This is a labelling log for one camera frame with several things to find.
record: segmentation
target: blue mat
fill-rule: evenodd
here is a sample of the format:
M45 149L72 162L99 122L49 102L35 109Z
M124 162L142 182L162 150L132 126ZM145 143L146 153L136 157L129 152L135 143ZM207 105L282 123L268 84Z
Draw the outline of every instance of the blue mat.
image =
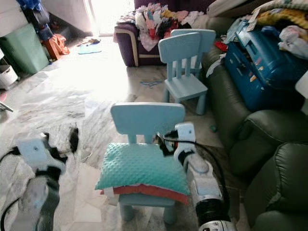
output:
M91 44L89 46L80 46L78 54L92 54L102 52L100 44Z

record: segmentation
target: black cable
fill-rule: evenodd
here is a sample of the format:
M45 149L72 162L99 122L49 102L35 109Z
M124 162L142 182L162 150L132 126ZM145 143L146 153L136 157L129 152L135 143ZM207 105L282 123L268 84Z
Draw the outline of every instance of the black cable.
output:
M9 155L20 155L18 148L17 147L13 147L9 152L7 152L6 154L4 154L1 158L0 158L0 164L2 162L2 160Z
M16 200L14 200L12 203L9 204L9 206L6 207L6 209L4 210L2 216L1 216L1 221L0 221L0 230L1 231L5 231L4 229L4 220L5 220L5 215L6 213L9 211L9 209L20 199L20 197L18 197Z
M215 163L218 167L219 173L220 173L220 178L221 178L220 181L221 181L221 186L222 186L222 190L223 190L222 194L223 194L223 198L224 198L224 202L225 202L226 213L228 214L228 211L229 211L229 208L230 208L230 196L229 196L229 193L228 193L228 190L227 190L227 187L226 187L226 179L225 179L225 175L223 173L222 167L221 167L219 161L217 160L217 158L215 157L215 155L213 154L213 152L210 149L208 149L207 147L205 147L204 145L199 144L195 141L181 141L181 140L177 140L177 139L169 139L169 138L166 138L165 136L163 136L163 139L166 140L166 141L170 141L170 142L191 143L191 144L196 145L199 148L204 149L206 152L208 152L210 154L210 156L214 159L214 161L215 161Z

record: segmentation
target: chair seat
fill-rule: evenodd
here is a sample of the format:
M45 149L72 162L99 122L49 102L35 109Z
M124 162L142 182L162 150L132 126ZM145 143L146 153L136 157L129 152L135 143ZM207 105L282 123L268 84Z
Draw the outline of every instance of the chair seat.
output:
M172 207L174 200L158 196L150 196L142 193L123 194L119 197L122 205L150 206L150 207Z
M188 100L206 94L207 87L193 74L189 77L183 75L181 78L172 78L172 81L165 80L165 85L170 94L179 101Z
M191 60L191 69L194 69L194 66L196 64L196 61L197 61L197 55L192 57L192 60ZM172 64L173 68L177 68L177 62L173 62ZM182 60L182 69L185 69L185 66L186 66L186 59L183 59Z

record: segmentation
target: wall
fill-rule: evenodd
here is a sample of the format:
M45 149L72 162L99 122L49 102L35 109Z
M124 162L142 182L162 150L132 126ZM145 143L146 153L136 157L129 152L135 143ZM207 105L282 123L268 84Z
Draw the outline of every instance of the wall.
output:
M0 37L27 24L28 21L16 0L0 0Z
M83 32L91 32L92 20L89 0L42 0L48 12L63 19Z

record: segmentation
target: suitcase handle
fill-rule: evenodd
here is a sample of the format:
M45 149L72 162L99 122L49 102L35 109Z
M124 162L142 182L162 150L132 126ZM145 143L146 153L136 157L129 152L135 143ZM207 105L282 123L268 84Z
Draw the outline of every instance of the suitcase handle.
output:
M241 60L239 59L239 57L237 57L236 53L233 52L234 57L236 58L237 62L240 64Z
M257 49L255 45L252 43L252 41L249 41L246 47L247 50L251 50L252 54L256 55L257 54Z
M236 70L240 73L241 76L243 76L243 74L242 74L240 68L237 67Z

